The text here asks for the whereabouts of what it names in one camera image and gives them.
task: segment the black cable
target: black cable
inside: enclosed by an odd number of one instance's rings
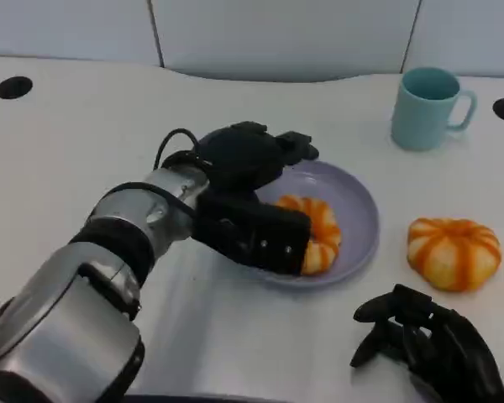
[[[185,134],[192,141],[193,144],[192,149],[197,149],[199,145],[198,140],[190,130],[187,130],[186,128],[175,128],[174,130],[169,132],[166,135],[165,139],[162,140],[162,143],[160,143],[159,149],[157,151],[157,156],[155,157],[155,163],[153,164],[153,170],[159,169],[160,157],[162,156],[162,152],[164,151],[170,139],[174,137],[176,134]]]
[[[106,196],[111,195],[113,193],[116,193],[117,191],[124,191],[128,189],[137,189],[141,191],[150,191],[151,193],[156,194],[157,196],[160,196],[166,200],[166,202],[172,206],[177,208],[178,210],[181,210],[184,212],[187,216],[190,218],[196,218],[196,212],[192,207],[189,207],[187,204],[185,204],[183,201],[179,200],[177,197],[172,195],[170,192],[155,186],[151,185],[150,183],[145,183],[145,182],[125,182],[122,183],[121,185],[118,185],[108,191],[103,197],[101,197],[101,200],[104,199]]]

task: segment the plate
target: plate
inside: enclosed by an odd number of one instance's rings
[[[379,245],[379,211],[362,183],[340,168],[320,161],[303,161],[284,169],[282,176],[256,191],[264,203],[281,196],[316,197],[326,201],[342,230],[342,245],[330,270],[310,277],[278,275],[253,268],[264,280],[278,285],[314,288],[330,285],[363,269]]]

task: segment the mug handle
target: mug handle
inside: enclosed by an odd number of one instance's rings
[[[467,129],[470,121],[474,117],[474,112],[476,112],[476,107],[478,106],[478,98],[476,97],[476,94],[474,94],[473,91],[461,90],[459,92],[459,96],[460,97],[462,97],[462,96],[468,97],[470,99],[470,106],[469,106],[469,111],[467,112],[467,116],[465,116],[465,119],[463,120],[463,122],[461,122],[460,124],[448,125],[447,129],[452,130],[454,132],[462,132],[463,130]]]

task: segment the white table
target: white table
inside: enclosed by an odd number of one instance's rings
[[[420,401],[406,371],[386,359],[359,374],[349,367],[370,330],[353,322],[354,309],[397,282],[466,315],[504,379],[504,122],[491,110],[504,97],[504,80],[462,79],[480,99],[466,137],[412,154],[389,138],[399,76],[270,84],[0,58],[0,81],[14,75],[32,78],[34,89],[0,99],[0,304],[71,238],[105,190],[148,173],[160,140],[175,127],[203,135],[254,120],[274,134],[308,133],[321,159],[356,175],[380,209],[373,264],[320,292],[278,290],[194,241],[173,245],[143,290],[137,323],[148,356],[136,391]],[[172,140],[171,149],[183,146],[186,139]],[[432,289],[405,260],[407,225],[420,216],[470,217],[494,228],[503,247],[498,274],[474,294]]]

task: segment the teal mug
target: teal mug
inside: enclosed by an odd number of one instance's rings
[[[470,99],[462,123],[449,117],[461,96]],[[478,102],[472,91],[462,90],[456,76],[435,67],[423,67],[403,75],[392,117],[392,139],[403,149],[425,151],[441,145],[448,131],[464,131]]]

